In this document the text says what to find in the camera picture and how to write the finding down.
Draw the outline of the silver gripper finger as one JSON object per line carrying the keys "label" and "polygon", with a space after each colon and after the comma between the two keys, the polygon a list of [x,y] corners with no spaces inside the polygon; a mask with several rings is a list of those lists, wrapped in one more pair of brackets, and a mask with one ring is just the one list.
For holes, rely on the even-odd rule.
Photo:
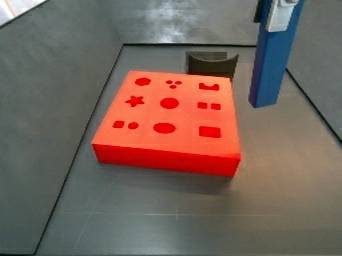
{"label": "silver gripper finger", "polygon": [[262,18],[262,0],[258,0],[256,14],[254,14],[254,23],[261,23]]}
{"label": "silver gripper finger", "polygon": [[284,32],[288,30],[294,7],[300,0],[273,0],[268,16],[266,30]]}

